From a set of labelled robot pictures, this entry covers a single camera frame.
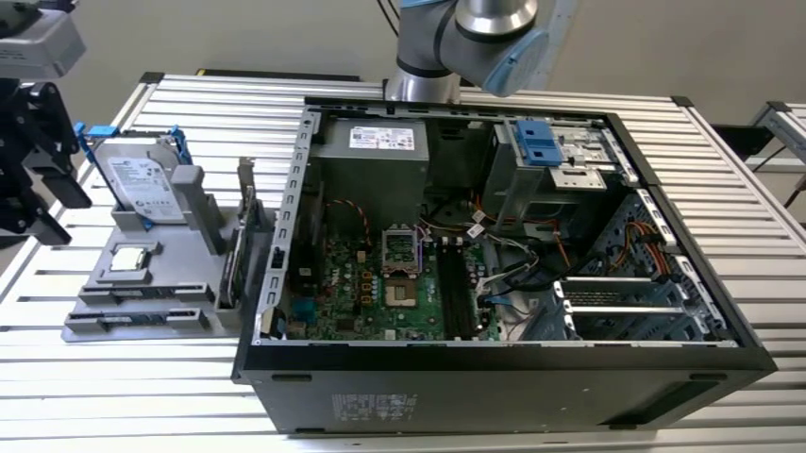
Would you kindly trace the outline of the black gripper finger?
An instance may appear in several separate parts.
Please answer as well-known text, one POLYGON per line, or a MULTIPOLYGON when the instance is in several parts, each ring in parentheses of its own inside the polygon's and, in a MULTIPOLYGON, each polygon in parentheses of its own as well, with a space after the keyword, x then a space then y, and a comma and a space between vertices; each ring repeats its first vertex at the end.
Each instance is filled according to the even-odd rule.
POLYGON ((57 86, 36 82, 23 88, 23 135, 32 145, 24 165, 65 208, 89 208, 92 202, 76 181, 72 156, 79 141, 57 86))
POLYGON ((15 245, 29 238, 35 238, 44 245, 67 245, 72 236, 49 214, 48 203, 37 195, 35 197, 35 213, 31 218, 25 217, 23 205, 19 199, 1 198, 1 244, 15 245))

